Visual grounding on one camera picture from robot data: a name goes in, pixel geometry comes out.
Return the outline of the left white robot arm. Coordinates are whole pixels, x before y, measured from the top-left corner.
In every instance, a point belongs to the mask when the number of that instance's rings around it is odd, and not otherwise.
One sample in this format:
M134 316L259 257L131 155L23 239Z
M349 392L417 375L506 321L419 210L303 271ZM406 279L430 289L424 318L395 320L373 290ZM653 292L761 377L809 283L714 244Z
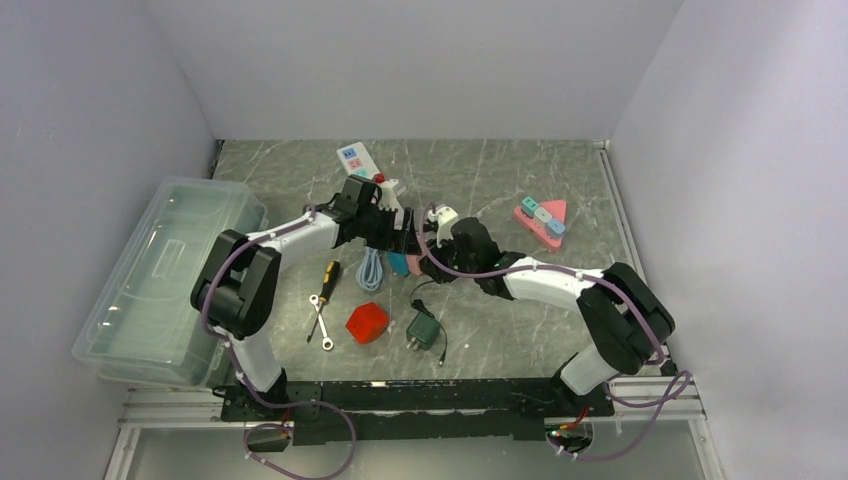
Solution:
M287 406L287 376L266 324L280 273L307 257L360 239L383 252L417 255L414 211L402 207L389 182L355 175L328 201L304 207L296 219L248 234L228 229L209 251L190 294L202 330L224 343L248 407L264 420Z

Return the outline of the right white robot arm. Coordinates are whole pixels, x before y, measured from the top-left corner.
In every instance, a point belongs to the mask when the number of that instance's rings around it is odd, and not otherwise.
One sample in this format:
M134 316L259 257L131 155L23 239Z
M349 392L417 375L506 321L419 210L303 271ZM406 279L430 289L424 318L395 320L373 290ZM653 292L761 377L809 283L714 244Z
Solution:
M471 279L488 295L538 301L582 318L592 343L552 378L551 401L560 413L578 413L603 383L663 360L675 321L630 265L574 269L503 251L475 217L447 224L429 212L419 219L417 234L422 269L434 280Z

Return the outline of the dark green cube socket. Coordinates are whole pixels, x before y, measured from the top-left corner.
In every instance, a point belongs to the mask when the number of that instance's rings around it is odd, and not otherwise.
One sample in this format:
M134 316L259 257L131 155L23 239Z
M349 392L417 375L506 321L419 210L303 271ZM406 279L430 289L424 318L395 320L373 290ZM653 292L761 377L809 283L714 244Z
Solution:
M441 330L441 324L433 316L419 312L406 329L407 347L429 351L434 346Z

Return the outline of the red cube socket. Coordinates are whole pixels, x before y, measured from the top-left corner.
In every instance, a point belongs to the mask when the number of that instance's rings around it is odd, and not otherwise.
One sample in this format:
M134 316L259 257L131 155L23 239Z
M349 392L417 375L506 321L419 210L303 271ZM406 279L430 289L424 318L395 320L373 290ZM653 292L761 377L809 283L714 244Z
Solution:
M390 324L389 315L375 302L356 307L345 324L346 330L360 345L378 339Z

